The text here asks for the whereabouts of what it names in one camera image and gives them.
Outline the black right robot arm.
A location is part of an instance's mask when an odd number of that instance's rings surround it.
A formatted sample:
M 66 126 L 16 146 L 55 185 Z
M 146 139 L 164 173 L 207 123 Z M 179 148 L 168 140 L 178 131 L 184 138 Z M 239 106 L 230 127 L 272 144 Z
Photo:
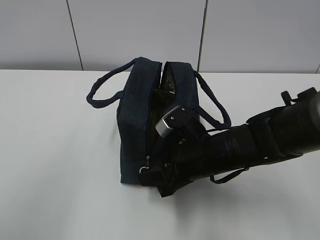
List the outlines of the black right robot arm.
M 320 148 L 320 93 L 309 88 L 245 124 L 206 130 L 194 108 L 177 106 L 157 124 L 159 138 L 139 170 L 142 186 L 162 197 L 203 178 L 223 184 L 252 167 L 295 159 Z

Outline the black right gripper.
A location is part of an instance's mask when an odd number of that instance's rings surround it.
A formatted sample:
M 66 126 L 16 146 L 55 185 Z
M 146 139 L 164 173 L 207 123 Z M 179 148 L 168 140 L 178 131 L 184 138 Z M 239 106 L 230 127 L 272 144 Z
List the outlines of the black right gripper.
M 177 190 L 213 174 L 212 164 L 206 156 L 206 130 L 195 132 L 172 131 L 156 139 L 159 166 L 143 166 L 139 170 L 139 183 L 144 187 L 157 187 L 161 197 L 173 195 Z

